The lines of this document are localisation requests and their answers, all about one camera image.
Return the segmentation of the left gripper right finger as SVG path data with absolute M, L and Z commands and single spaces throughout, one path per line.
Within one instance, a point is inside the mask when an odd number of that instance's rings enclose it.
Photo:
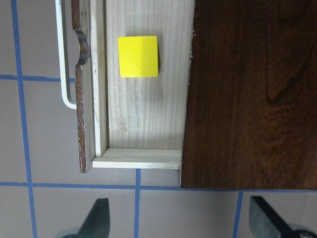
M 285 238 L 293 232 L 261 196 L 250 197 L 249 226 L 255 238 Z

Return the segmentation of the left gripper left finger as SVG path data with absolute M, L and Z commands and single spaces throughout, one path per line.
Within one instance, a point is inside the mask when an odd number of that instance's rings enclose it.
M 109 232 L 109 201 L 107 198 L 99 198 L 82 224 L 78 236 L 80 238 L 107 238 Z

